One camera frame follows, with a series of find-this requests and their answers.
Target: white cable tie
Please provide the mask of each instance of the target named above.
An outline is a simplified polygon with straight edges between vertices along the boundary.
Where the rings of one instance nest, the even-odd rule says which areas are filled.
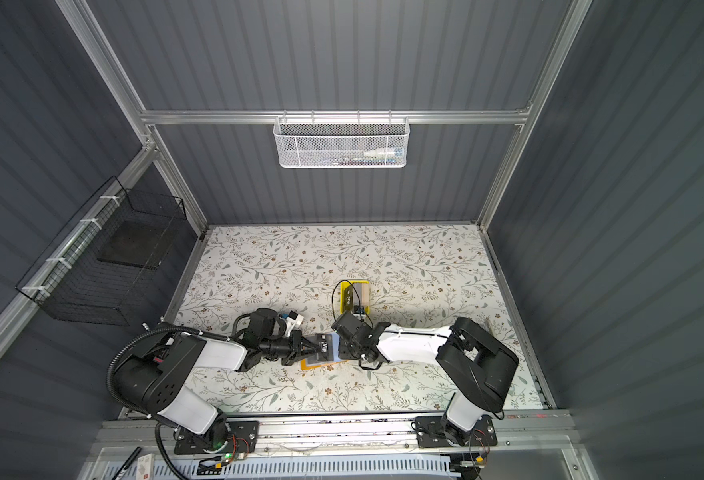
[[[120,206],[120,200],[118,199],[118,197],[116,195],[102,195],[101,197],[98,197],[98,198],[108,198],[110,200],[114,200],[115,203],[117,204],[117,206]]]
[[[91,223],[93,223],[94,225],[96,225],[99,230],[102,229],[102,226],[98,224],[98,218],[83,218],[83,219],[80,220],[80,221],[81,221],[81,222],[91,222]]]
[[[23,286],[21,287],[21,290],[36,290],[38,292],[43,292],[45,294],[48,293],[48,287],[45,285],[40,285],[40,286]]]
[[[72,269],[72,264],[69,264],[69,262],[66,261],[66,258],[64,258],[63,256],[59,256],[58,258],[47,258],[46,262],[61,262],[62,264],[64,264],[67,270]]]

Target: aluminum frame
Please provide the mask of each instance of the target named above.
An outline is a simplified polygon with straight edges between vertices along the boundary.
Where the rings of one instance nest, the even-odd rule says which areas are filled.
[[[149,165],[157,156],[158,152],[153,147],[144,147],[136,154],[128,166],[118,176],[118,181],[112,182],[105,190],[104,194],[96,200],[82,218],[93,218],[96,214],[112,201],[107,196],[113,196],[122,188],[133,187],[139,178],[142,177]],[[85,222],[78,222],[69,232],[64,240],[53,251],[52,256],[61,256],[75,241],[80,233],[86,228]],[[32,275],[30,282],[26,286],[39,285],[50,273],[53,264],[46,262]],[[0,314],[0,358],[10,348],[14,340],[19,336],[27,323],[37,313],[40,308],[37,303],[21,293],[17,293],[13,300],[6,306]]]
[[[557,82],[565,59],[568,57],[576,35],[584,23],[591,3],[592,0],[572,0],[570,3],[568,13],[560,26],[557,38],[554,40],[552,49],[549,51],[544,68],[541,70],[536,87],[530,97],[528,120],[524,125],[520,126],[515,136],[511,139],[509,149],[501,161],[499,172],[491,185],[488,198],[485,200],[485,204],[480,210],[480,215],[477,217],[477,223],[480,225],[481,230],[488,229],[496,210],[499,208],[501,197],[504,196],[511,176],[515,172],[522,154],[525,152],[525,147],[528,145],[530,136],[536,128],[541,111],[544,110],[544,106],[549,100],[554,83]]]
[[[522,125],[528,120],[525,110],[145,110],[139,114],[141,120],[150,125],[271,125],[280,117],[290,117],[291,122],[304,123],[388,123],[410,124],[514,124]]]
[[[144,103],[118,60],[117,54],[112,50],[102,28],[98,25],[96,16],[88,7],[88,2],[86,0],[56,0],[56,5],[59,5],[59,10],[64,14],[64,18],[77,35],[91,62],[96,66],[96,70],[102,76],[104,83],[107,84],[109,91],[112,92],[112,96],[115,97],[138,139],[143,144],[158,146],[162,156],[155,161],[155,168],[165,180],[171,195],[184,199],[189,224],[192,225],[197,235],[202,234],[207,229],[205,214],[181,175],[181,171],[160,134],[141,120],[139,113],[145,110]]]
[[[230,421],[258,421],[259,447],[254,456],[378,455],[381,453],[467,452],[467,447],[419,449],[411,421],[443,412],[367,412],[338,414],[233,414]],[[102,423],[87,461],[124,459],[124,448],[155,451],[154,420],[111,420]],[[494,420],[499,444],[495,451],[583,448],[568,410],[515,410]],[[172,430],[162,429],[166,449]],[[172,456],[190,458],[191,456]]]

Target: mounting plate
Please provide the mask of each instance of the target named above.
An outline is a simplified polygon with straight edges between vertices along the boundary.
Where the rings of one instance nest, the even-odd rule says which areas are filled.
[[[235,452],[234,443],[232,442],[232,435],[237,438],[236,452],[245,452],[246,446],[248,453],[253,453],[256,451],[259,422],[227,422],[227,424],[229,425],[229,437],[227,439],[229,442],[223,448],[223,451],[219,453],[225,454]],[[175,455],[207,455],[200,449],[199,446],[194,445],[192,436],[185,436],[176,442],[173,452]]]
[[[453,447],[453,445],[445,439],[443,434],[443,426],[440,425],[441,418],[441,416],[424,416],[415,417],[413,419],[415,430],[423,432],[423,435],[417,436],[419,448]],[[483,438],[482,442],[485,446],[492,447],[499,444],[499,440],[495,435],[493,421],[490,416],[483,415],[482,418],[475,423],[475,430],[479,430],[485,435],[481,436]]]

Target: black wire basket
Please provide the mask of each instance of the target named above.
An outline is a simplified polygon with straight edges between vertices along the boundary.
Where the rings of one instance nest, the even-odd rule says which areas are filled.
[[[181,198],[121,189],[94,218],[80,220],[78,235],[56,258],[46,249],[16,289],[55,320],[145,321],[138,307],[185,222]],[[34,266],[43,274],[32,274]]]

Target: white mesh basket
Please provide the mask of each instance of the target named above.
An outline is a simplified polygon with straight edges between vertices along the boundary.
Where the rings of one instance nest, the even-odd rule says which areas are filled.
[[[401,168],[409,135],[407,119],[377,124],[274,121],[277,156],[285,168]]]

